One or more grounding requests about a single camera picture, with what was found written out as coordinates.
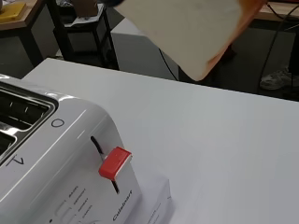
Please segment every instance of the toaster lever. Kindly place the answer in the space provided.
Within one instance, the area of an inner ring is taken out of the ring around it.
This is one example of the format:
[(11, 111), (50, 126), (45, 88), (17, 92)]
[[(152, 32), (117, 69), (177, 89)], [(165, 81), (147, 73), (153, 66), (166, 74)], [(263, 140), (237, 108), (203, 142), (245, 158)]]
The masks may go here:
[(117, 175), (132, 159), (132, 153), (121, 148), (114, 148), (99, 169), (100, 176), (116, 181)]

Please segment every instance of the brand logo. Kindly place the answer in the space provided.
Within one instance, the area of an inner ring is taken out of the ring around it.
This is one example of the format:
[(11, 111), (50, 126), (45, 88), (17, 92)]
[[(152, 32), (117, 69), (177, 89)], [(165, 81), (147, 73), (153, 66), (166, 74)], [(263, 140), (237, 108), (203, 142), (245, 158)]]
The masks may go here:
[(132, 190), (130, 190), (129, 195), (125, 198), (124, 202), (121, 204), (121, 207), (119, 208), (118, 213), (113, 217), (113, 221), (115, 221), (115, 220), (118, 218), (118, 216), (120, 215), (120, 213), (121, 213), (123, 207), (124, 207), (124, 206), (127, 204), (127, 202), (129, 201), (131, 195), (132, 195)]

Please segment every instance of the cable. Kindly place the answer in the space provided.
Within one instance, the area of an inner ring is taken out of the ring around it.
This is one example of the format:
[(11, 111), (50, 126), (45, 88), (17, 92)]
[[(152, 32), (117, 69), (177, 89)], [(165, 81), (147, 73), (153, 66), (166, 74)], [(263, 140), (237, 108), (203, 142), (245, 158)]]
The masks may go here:
[(160, 51), (160, 54), (161, 54), (161, 56), (162, 56), (162, 58), (163, 58), (164, 63), (166, 64), (166, 66), (167, 66), (167, 68), (168, 68), (168, 71), (171, 73), (171, 75), (174, 77), (174, 79), (175, 79), (176, 81), (178, 81), (178, 79), (176, 78), (175, 74), (171, 71), (170, 67), (168, 66), (168, 63), (167, 63), (165, 57), (163, 56), (163, 53), (162, 53), (161, 49), (159, 49), (159, 51)]
[(288, 18), (285, 18), (285, 17), (282, 17), (282, 16), (280, 16), (272, 7), (271, 7), (271, 5), (270, 4), (267, 4), (267, 6), (269, 7), (269, 9), (273, 12), (273, 14), (274, 15), (276, 15), (278, 18), (280, 18), (281, 20), (284, 20), (284, 19), (287, 19), (286, 21), (288, 21), (288, 22), (299, 22), (299, 20), (296, 20), (296, 19), (294, 19), (294, 20), (289, 20)]
[(294, 26), (291, 26), (291, 27), (285, 29), (284, 31), (290, 31), (291, 29), (297, 28), (298, 26), (299, 26), (299, 23), (295, 24)]
[(262, 79), (262, 76), (263, 76), (264, 69), (265, 69), (265, 67), (266, 67), (266, 65), (267, 65), (267, 63), (268, 63), (268, 61), (269, 61), (269, 58), (270, 58), (270, 54), (271, 54), (272, 48), (273, 48), (273, 46), (274, 46), (274, 44), (275, 44), (275, 41), (276, 41), (277, 38), (278, 38), (279, 31), (281, 30), (281, 28), (282, 28), (283, 24), (285, 23), (285, 21), (291, 16), (291, 14), (292, 14), (297, 8), (299, 8), (299, 5), (296, 6), (296, 7), (294, 7), (294, 8), (293, 8), (293, 9), (286, 15), (286, 17), (283, 18), (283, 21), (279, 24), (279, 27), (277, 28), (277, 30), (276, 30), (276, 32), (275, 32), (275, 34), (274, 34), (274, 36), (273, 36), (273, 39), (272, 39), (270, 48), (269, 48), (269, 50), (268, 50), (267, 56), (266, 56), (266, 58), (265, 58), (265, 61), (264, 61), (264, 63), (263, 63), (263, 68), (262, 68), (262, 71), (261, 71), (261, 74), (260, 74), (260, 82), (261, 82), (261, 79)]

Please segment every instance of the toaster control panel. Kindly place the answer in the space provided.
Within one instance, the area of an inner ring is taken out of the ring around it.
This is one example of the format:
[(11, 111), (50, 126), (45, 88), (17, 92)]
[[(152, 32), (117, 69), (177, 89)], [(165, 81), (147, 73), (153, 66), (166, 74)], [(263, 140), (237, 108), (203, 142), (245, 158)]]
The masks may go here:
[(48, 224), (86, 224), (84, 218), (93, 208), (90, 197), (85, 188), (75, 186), (58, 207), (54, 210), (52, 218)]

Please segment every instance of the shoe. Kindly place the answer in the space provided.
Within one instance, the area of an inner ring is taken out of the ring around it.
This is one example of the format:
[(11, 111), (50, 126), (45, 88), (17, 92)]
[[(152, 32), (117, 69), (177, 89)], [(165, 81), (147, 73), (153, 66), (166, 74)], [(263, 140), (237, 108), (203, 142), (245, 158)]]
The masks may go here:
[(264, 90), (275, 91), (283, 87), (299, 86), (299, 76), (292, 76), (289, 69), (279, 69), (274, 73), (271, 73), (265, 77), (262, 77), (260, 87)]
[(58, 0), (56, 3), (59, 7), (73, 7), (70, 0)]

